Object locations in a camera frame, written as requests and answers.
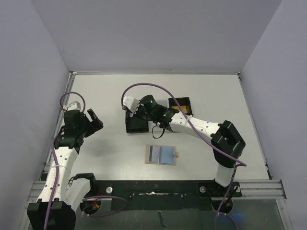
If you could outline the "black white card tray organizer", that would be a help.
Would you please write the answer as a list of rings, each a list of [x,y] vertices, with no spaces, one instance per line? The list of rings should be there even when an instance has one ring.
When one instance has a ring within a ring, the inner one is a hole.
[[[171,113],[171,115],[175,114],[175,110],[179,110],[179,107],[176,105],[175,100],[173,98],[168,99],[168,107],[167,110]],[[125,114],[125,125],[127,133],[142,133],[149,131],[149,122],[139,119],[136,117],[136,114],[132,114],[129,111],[126,111]],[[169,125],[163,125],[163,129],[170,130]]]

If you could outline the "grey striped credit card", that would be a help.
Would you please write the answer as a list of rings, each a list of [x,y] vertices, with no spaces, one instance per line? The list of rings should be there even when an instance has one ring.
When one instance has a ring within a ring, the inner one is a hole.
[[[159,162],[159,155],[160,155],[160,147],[159,146],[150,146],[149,147],[149,162]]]

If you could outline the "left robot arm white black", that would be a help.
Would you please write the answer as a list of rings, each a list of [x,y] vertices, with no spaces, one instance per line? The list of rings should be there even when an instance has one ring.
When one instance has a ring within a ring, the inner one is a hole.
[[[72,230],[76,210],[86,197],[98,194],[93,173],[71,175],[84,139],[104,127],[92,109],[86,113],[68,109],[64,125],[52,146],[52,162],[44,188],[37,200],[27,207],[27,216],[35,230]]]

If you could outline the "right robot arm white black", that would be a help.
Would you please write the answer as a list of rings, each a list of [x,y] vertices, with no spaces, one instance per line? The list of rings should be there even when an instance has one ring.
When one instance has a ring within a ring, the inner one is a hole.
[[[138,118],[151,121],[163,130],[201,138],[213,145],[214,158],[218,163],[213,189],[219,196],[231,190],[230,181],[235,165],[246,146],[232,122],[212,123],[194,118],[158,104],[152,95],[138,100],[137,106],[135,115]]]

